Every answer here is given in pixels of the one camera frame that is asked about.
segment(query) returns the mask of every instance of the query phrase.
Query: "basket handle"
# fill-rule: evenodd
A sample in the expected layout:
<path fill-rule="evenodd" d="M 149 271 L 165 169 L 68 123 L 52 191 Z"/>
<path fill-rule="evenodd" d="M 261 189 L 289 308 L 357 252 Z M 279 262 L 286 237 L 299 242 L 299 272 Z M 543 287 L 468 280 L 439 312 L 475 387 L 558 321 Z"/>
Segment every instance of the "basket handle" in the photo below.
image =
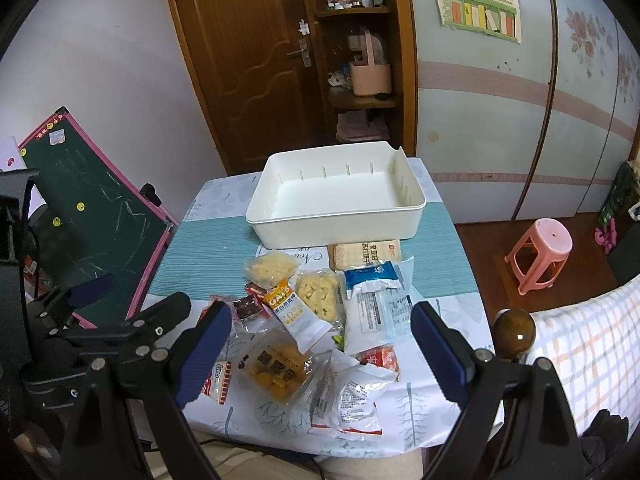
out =
<path fill-rule="evenodd" d="M 364 42 L 367 46 L 367 64 L 374 66 L 376 61 L 373 59 L 373 42 L 371 41 L 371 33 L 368 28 L 364 30 Z"/>

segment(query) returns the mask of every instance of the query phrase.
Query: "shelf unit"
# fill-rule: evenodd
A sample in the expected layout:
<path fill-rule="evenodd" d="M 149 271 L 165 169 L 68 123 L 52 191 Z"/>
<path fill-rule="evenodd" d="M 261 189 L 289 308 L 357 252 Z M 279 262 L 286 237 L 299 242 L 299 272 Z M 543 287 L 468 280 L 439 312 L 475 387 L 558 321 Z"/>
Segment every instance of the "shelf unit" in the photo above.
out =
<path fill-rule="evenodd" d="M 318 69 L 328 143 L 337 143 L 338 113 L 344 110 L 379 108 L 389 128 L 390 143 L 415 155 L 417 123 L 417 61 L 414 17 L 411 0 L 384 0 L 381 7 L 352 7 L 326 10 L 326 0 L 305 0 L 310 21 L 311 43 Z M 386 60 L 391 64 L 392 95 L 379 100 L 355 96 L 345 88 L 328 83 L 329 72 L 340 70 L 356 54 L 349 50 L 348 36 L 367 27 L 385 43 Z"/>

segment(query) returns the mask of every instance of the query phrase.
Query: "wooden door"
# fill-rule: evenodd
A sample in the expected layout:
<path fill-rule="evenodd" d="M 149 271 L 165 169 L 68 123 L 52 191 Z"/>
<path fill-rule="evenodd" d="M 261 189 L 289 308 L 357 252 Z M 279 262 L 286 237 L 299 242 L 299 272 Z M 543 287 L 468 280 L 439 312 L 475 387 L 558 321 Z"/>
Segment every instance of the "wooden door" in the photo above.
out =
<path fill-rule="evenodd" d="M 259 171 L 269 155 L 323 143 L 313 53 L 299 40 L 303 0 L 175 0 L 200 105 L 232 173 Z"/>

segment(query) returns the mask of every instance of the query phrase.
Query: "door handle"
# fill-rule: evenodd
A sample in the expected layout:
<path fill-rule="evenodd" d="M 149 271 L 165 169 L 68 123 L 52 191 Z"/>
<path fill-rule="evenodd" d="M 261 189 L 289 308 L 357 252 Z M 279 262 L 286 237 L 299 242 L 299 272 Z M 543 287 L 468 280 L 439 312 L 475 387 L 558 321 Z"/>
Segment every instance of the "door handle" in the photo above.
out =
<path fill-rule="evenodd" d="M 306 68 L 309 68 L 311 66 L 311 55 L 309 54 L 306 40 L 298 40 L 298 44 L 300 45 L 300 49 L 294 50 L 293 52 L 287 52 L 286 56 L 289 57 L 295 56 L 296 54 L 302 54 L 302 62 Z"/>

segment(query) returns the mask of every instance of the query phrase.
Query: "chalkboard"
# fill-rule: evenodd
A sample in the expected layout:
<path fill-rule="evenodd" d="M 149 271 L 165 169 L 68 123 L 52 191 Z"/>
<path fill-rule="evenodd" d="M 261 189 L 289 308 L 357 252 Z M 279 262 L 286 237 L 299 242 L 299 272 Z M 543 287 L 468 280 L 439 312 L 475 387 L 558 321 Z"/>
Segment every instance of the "chalkboard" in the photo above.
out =
<path fill-rule="evenodd" d="M 78 314 L 95 326 L 132 314 L 162 252 L 171 222 L 105 158 L 66 108 L 20 146 L 47 203 L 34 232 L 40 265 L 56 285 L 77 285 L 110 272 L 115 290 Z"/>

